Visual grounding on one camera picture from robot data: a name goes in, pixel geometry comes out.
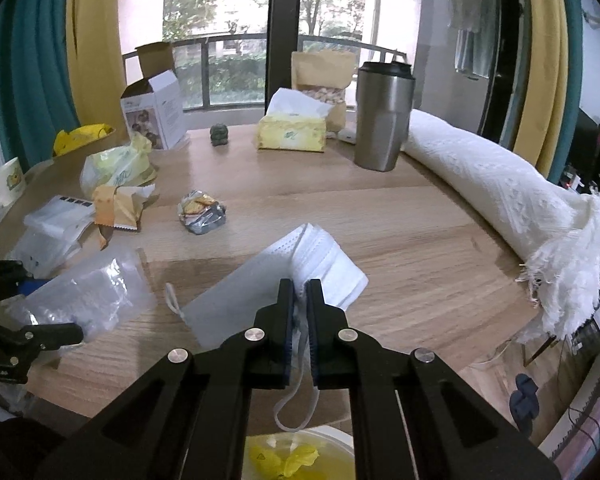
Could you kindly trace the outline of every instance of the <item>small green figurine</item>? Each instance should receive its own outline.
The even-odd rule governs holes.
[[[222,146],[229,143],[229,128],[226,127],[226,124],[214,124],[210,133],[212,146]]]

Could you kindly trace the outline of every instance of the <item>tissue box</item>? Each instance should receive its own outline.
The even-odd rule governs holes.
[[[296,115],[265,115],[258,123],[258,149],[323,152],[324,118]]]

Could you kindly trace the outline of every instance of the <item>mask ear loop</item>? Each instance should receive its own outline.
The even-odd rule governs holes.
[[[167,303],[169,310],[176,314],[180,319],[184,320],[178,298],[176,298],[176,290],[169,282],[164,284],[164,301]]]
[[[300,383],[302,383],[302,377],[304,376],[304,353],[306,351],[307,340],[309,339],[309,331],[307,325],[304,323],[300,324],[300,339],[298,341],[298,380],[291,388],[288,394],[286,394],[282,399],[280,399],[276,405],[273,407],[273,418],[276,421],[277,427],[279,427],[282,431],[288,431],[290,433],[295,433],[296,431],[304,430],[304,428],[309,424],[312,416],[314,416],[315,407],[318,405],[318,398],[320,397],[320,390],[314,386],[314,390],[311,394],[311,401],[309,402],[309,410],[307,412],[306,417],[297,428],[288,428],[278,418],[280,411],[282,408],[286,406],[286,404],[296,396],[298,389],[300,388]]]
[[[180,310],[180,305],[178,304],[178,298],[176,297],[176,291],[171,285],[171,283],[164,284],[164,301],[166,302],[169,309],[177,314],[180,318],[183,317],[182,311]],[[311,394],[311,400],[309,402],[309,410],[307,412],[306,417],[297,428],[289,428],[280,422],[279,414],[282,408],[286,406],[286,404],[296,396],[300,388],[300,384],[302,383],[302,377],[304,376],[304,354],[306,352],[306,346],[309,339],[309,330],[306,323],[299,323],[300,325],[300,339],[298,341],[298,379],[295,384],[291,388],[288,394],[286,394],[282,399],[280,399],[275,406],[273,407],[273,418],[276,421],[277,427],[282,431],[288,431],[289,433],[295,433],[296,431],[304,430],[306,426],[311,421],[312,416],[314,416],[315,407],[318,405],[318,398],[320,397],[320,390],[314,386],[314,390]]]

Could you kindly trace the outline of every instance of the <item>white mug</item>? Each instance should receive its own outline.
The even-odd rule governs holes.
[[[26,186],[20,161],[18,157],[12,158],[0,167],[0,207],[15,202]]]

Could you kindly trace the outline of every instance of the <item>stainless steel tumbler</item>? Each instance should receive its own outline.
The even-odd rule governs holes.
[[[358,69],[354,162],[368,170],[391,171],[407,139],[415,79],[411,65],[365,62]]]

